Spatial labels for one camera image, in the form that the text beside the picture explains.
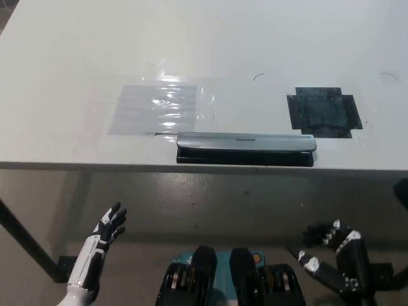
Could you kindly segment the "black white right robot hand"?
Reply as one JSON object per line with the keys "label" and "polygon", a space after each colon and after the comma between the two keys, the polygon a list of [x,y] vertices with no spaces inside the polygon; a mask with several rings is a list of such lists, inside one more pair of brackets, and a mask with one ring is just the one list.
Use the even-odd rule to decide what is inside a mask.
{"label": "black white right robot hand", "polygon": [[321,243],[335,254],[333,267],[305,250],[287,250],[303,269],[322,285],[343,298],[368,299],[374,296],[370,260],[362,235],[337,219],[320,235]]}

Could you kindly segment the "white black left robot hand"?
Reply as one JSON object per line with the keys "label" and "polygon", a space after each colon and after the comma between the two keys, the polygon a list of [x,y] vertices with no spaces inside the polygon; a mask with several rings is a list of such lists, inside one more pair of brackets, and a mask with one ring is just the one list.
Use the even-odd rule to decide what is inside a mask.
{"label": "white black left robot hand", "polygon": [[86,238],[68,280],[69,285],[94,291],[103,271],[110,246],[125,231],[127,209],[117,202],[98,221],[93,232]]}

